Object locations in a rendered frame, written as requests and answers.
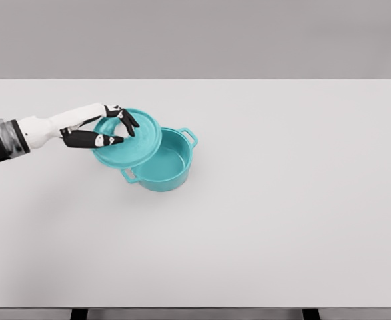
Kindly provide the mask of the teal pot lid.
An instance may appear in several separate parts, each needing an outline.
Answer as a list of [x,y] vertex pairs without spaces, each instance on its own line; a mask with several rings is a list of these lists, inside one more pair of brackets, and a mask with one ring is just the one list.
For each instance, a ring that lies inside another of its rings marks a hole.
[[151,158],[161,144],[161,126],[148,113],[138,109],[128,112],[139,124],[135,135],[124,138],[122,143],[93,149],[93,155],[102,164],[115,169],[135,167]]

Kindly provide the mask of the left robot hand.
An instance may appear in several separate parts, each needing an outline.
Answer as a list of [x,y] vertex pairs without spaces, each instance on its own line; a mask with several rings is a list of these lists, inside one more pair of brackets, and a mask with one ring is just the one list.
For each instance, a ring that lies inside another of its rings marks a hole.
[[59,137],[64,144],[76,149],[98,149],[109,145],[122,143],[125,139],[119,136],[110,136],[93,131],[80,130],[79,128],[100,118],[116,118],[126,128],[127,133],[135,136],[135,128],[140,125],[135,118],[119,105],[103,105],[94,103],[78,107],[64,113],[52,116],[53,122]]

